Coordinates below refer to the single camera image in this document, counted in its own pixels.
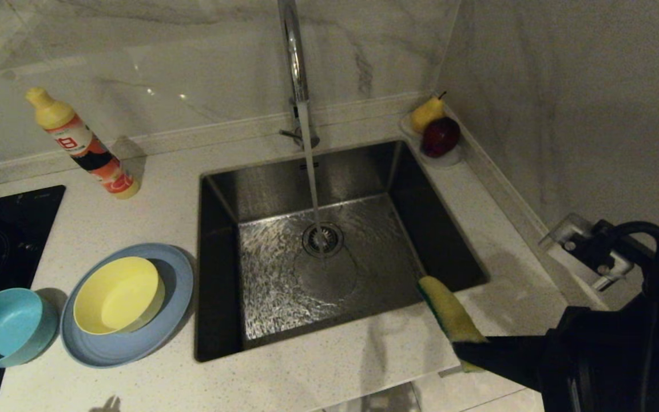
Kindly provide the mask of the chrome faucet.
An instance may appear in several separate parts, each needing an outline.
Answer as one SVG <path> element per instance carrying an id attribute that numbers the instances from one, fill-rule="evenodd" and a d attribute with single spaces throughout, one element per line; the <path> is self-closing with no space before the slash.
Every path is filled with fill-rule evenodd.
<path id="1" fill-rule="evenodd" d="M 296 0 L 277 0 L 277 7 L 283 35 L 283 47 L 286 52 L 291 80 L 291 97 L 289 103 L 291 104 L 293 128 L 295 129 L 293 131 L 281 130 L 280 134 L 292 138 L 298 146 L 303 148 L 303 131 L 301 131 L 301 126 L 308 125 L 311 148 L 316 148 L 321 140 L 316 135 L 311 120 L 303 122 L 300 119 L 300 104 L 309 104 L 309 87 Z"/>

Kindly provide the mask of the black glass cooktop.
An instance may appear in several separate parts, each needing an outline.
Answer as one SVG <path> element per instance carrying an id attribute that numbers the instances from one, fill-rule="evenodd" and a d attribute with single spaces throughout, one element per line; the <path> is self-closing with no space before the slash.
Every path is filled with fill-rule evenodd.
<path id="1" fill-rule="evenodd" d="M 32 285 L 64 185 L 0 197 L 0 291 Z"/>

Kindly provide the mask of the teal bowl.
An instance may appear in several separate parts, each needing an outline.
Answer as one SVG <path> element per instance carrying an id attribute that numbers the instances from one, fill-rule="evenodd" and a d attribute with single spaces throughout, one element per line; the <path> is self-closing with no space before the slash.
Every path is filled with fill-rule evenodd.
<path id="1" fill-rule="evenodd" d="M 58 328 L 55 305 L 26 288 L 0 291 L 0 369 L 31 362 Z"/>

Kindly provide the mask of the yellow green sponge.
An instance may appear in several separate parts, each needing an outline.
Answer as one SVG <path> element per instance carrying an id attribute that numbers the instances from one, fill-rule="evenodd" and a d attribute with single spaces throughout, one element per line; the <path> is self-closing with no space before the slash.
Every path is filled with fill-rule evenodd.
<path id="1" fill-rule="evenodd" d="M 454 292 L 439 279 L 424 276 L 418 289 L 450 344 L 487 342 Z"/>

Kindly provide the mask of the round metal drain strainer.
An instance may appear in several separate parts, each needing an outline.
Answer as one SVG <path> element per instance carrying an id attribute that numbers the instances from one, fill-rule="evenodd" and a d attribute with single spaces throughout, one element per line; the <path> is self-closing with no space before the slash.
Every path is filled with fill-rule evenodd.
<path id="1" fill-rule="evenodd" d="M 301 235 L 303 250 L 314 258 L 329 258 L 337 255 L 344 245 L 344 233 L 338 225 L 322 221 L 311 224 Z"/>

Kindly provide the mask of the yellow bowl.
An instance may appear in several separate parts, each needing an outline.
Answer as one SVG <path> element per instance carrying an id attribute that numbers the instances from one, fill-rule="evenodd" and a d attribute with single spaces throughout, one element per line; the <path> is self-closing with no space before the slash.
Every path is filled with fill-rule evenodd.
<path id="1" fill-rule="evenodd" d="M 159 312 L 166 288 L 156 265 L 140 256 L 104 264 L 76 293 L 73 318 L 91 335 L 132 333 Z"/>

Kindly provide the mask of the orange label dish soap bottle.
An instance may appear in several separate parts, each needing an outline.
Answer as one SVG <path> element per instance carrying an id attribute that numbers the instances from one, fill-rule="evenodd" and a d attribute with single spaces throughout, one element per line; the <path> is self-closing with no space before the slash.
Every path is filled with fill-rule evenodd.
<path id="1" fill-rule="evenodd" d="M 35 121 L 55 143 L 117 199 L 129 199 L 138 193 L 140 183 L 123 163 L 81 120 L 70 104 L 50 96 L 42 87 L 32 87 L 25 94 L 35 110 Z"/>

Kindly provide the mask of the small white dish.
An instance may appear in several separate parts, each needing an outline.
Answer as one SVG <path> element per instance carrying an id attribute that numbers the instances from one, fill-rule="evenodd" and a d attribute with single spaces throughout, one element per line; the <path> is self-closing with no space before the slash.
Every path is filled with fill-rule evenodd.
<path id="1" fill-rule="evenodd" d="M 413 146 L 414 150 L 420 154 L 422 162 L 426 165 L 437 169 L 447 169 L 462 161 L 463 150 L 461 144 L 458 144 L 454 149 L 441 157 L 428 157 L 426 154 L 423 154 L 423 152 L 421 152 L 423 136 L 416 133 L 411 127 L 410 114 L 403 115 L 398 122 L 398 126 L 403 134 L 410 139 L 411 146 Z"/>

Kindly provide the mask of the dark red apple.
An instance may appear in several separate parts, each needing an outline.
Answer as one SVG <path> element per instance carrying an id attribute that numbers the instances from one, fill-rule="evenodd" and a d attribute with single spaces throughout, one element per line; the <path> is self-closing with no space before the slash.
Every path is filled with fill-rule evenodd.
<path id="1" fill-rule="evenodd" d="M 460 125 L 452 118 L 443 117 L 428 124 L 419 149 L 425 156 L 437 159 L 455 149 L 460 139 Z"/>

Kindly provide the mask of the running water stream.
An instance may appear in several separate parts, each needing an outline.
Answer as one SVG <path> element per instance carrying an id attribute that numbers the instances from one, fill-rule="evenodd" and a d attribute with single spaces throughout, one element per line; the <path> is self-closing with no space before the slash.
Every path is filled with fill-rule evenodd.
<path id="1" fill-rule="evenodd" d="M 315 223 L 315 243 L 318 246 L 318 253 L 324 259 L 324 245 L 325 237 L 321 229 L 321 219 L 319 216 L 319 202 L 318 193 L 316 188 L 315 168 L 313 165 L 313 146 L 311 143 L 311 123 L 309 122 L 309 107 L 308 101 L 300 101 L 296 104 L 298 116 L 300 119 L 301 139 L 303 139 L 304 159 L 307 165 L 307 173 L 309 180 L 309 192 L 311 193 L 311 201 L 313 204 L 313 219 Z"/>

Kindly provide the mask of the stainless steel sink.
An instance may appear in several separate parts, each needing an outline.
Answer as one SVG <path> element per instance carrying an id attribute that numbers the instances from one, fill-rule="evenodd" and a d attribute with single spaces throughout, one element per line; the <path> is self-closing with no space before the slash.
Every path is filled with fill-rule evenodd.
<path id="1" fill-rule="evenodd" d="M 452 291 L 489 281 L 405 142 L 319 154 L 313 165 L 321 222 L 344 233 L 324 259 L 301 244 L 314 224 L 304 159 L 201 178 L 198 362 L 408 307 L 426 275 Z"/>

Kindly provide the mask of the grey blue plate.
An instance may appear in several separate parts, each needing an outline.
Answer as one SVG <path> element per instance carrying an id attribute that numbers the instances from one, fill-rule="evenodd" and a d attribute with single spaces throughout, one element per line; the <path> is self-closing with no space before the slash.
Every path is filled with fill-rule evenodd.
<path id="1" fill-rule="evenodd" d="M 154 264 L 165 285 L 165 300 L 152 320 L 136 331 L 90 334 L 77 326 L 76 300 L 87 281 L 119 258 L 143 258 Z M 166 344 L 178 330 L 193 294 L 193 268 L 188 256 L 172 245 L 143 243 L 128 246 L 89 269 L 66 300 L 61 337 L 66 352 L 77 362 L 98 369 L 120 367 L 139 360 Z"/>

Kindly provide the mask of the yellow pear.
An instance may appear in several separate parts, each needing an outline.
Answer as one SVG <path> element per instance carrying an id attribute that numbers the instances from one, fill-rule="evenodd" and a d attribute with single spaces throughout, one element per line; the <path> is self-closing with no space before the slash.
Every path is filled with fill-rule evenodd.
<path id="1" fill-rule="evenodd" d="M 411 130 L 422 134 L 427 126 L 445 116 L 443 97 L 447 94 L 445 90 L 438 96 L 431 96 L 428 101 L 421 104 L 410 114 Z"/>

